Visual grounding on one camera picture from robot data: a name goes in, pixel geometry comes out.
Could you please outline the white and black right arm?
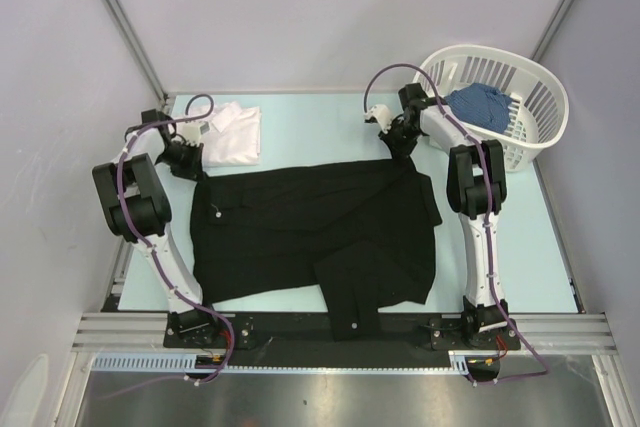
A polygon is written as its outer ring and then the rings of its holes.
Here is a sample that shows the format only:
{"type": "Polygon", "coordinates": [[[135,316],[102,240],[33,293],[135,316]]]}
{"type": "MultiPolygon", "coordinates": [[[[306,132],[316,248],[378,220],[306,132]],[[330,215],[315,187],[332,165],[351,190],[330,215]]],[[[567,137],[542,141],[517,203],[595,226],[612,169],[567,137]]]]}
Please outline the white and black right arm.
{"type": "Polygon", "coordinates": [[[405,85],[399,98],[401,114],[376,104],[365,110],[365,121],[379,126],[379,138],[395,159],[408,158],[421,136],[448,153],[446,194],[461,223],[467,264],[461,336],[473,348],[491,347],[508,328],[497,260],[497,226],[507,195],[502,145],[480,140],[419,83],[405,85]]]}

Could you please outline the black long sleeve shirt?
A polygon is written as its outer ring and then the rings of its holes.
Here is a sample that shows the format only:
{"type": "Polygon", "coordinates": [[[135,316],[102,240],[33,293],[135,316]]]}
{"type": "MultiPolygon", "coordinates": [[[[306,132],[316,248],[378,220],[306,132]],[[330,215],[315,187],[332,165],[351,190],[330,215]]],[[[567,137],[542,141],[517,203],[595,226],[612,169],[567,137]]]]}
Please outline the black long sleeve shirt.
{"type": "Polygon", "coordinates": [[[411,161],[207,177],[194,191],[194,274],[213,304],[318,286],[335,340],[372,337],[379,309],[427,300],[441,223],[411,161]]]}

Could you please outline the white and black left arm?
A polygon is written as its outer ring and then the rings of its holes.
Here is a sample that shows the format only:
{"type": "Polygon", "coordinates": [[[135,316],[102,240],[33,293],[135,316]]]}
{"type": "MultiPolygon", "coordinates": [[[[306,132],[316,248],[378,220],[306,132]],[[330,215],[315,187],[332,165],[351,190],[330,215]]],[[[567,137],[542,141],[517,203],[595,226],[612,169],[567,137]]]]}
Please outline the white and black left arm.
{"type": "Polygon", "coordinates": [[[126,131],[116,159],[92,170],[109,229],[141,253],[167,297],[166,348],[209,347],[221,334],[221,321],[204,306],[202,288],[173,238],[171,205],[157,173],[163,163],[175,177],[199,181],[202,151],[170,116],[147,110],[126,131]]]}

